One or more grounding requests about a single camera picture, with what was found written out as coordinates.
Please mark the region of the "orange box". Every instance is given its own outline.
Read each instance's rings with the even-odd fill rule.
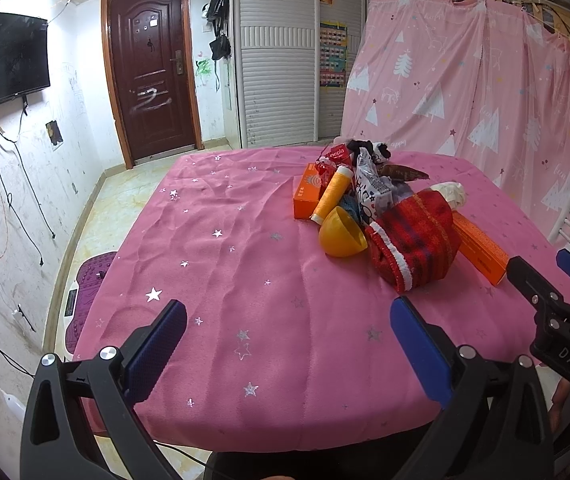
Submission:
[[[321,199],[321,178],[316,165],[309,163],[294,193],[294,218],[308,220]]]
[[[507,271],[509,256],[498,245],[458,211],[452,211],[454,229],[460,236],[460,252],[474,267],[496,286]]]

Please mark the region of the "pink tablecloth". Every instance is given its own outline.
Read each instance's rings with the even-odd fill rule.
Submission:
[[[320,449],[408,430],[438,413],[389,327],[396,293],[367,253],[329,258],[318,227],[292,218],[294,188],[319,152],[185,156],[127,235],[75,358],[121,345],[171,298],[185,304],[187,332],[136,406],[155,439],[218,451]],[[399,152],[393,160],[431,176],[415,190],[461,182],[462,213],[570,302],[570,279],[545,237],[479,170],[443,155]],[[444,280],[409,297],[456,345],[486,358],[512,360],[534,336],[527,301],[506,280],[492,287],[461,254]]]

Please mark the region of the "pink curtain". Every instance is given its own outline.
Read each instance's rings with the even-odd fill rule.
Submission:
[[[493,0],[371,0],[341,137],[466,158],[547,236],[570,192],[570,42]]]

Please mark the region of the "tiled floor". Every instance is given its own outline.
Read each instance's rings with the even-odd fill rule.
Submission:
[[[216,152],[229,149],[229,146],[220,146],[206,151]],[[136,218],[138,218],[141,209],[145,206],[149,197],[151,197],[156,186],[158,186],[158,183],[176,159],[184,155],[187,155],[187,153],[146,162],[133,170],[109,177],[103,184],[82,230],[67,277],[63,306],[56,330],[56,353],[58,355],[67,355],[69,357],[69,354],[65,352],[64,302],[69,289],[74,283],[78,269],[92,256],[118,250]],[[112,472],[123,478],[130,478],[111,440],[101,437],[97,437],[96,440]],[[163,447],[160,449],[184,480],[195,480],[204,471],[203,466],[193,462],[177,451]],[[189,447],[181,449],[201,462],[206,462],[210,454],[209,451],[201,449]]]

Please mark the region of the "door handle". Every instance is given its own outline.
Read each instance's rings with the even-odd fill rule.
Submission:
[[[172,57],[169,61],[175,61],[176,62],[176,73],[178,75],[183,75],[184,74],[184,67],[182,64],[182,51],[181,50],[177,50],[176,51],[176,57]]]

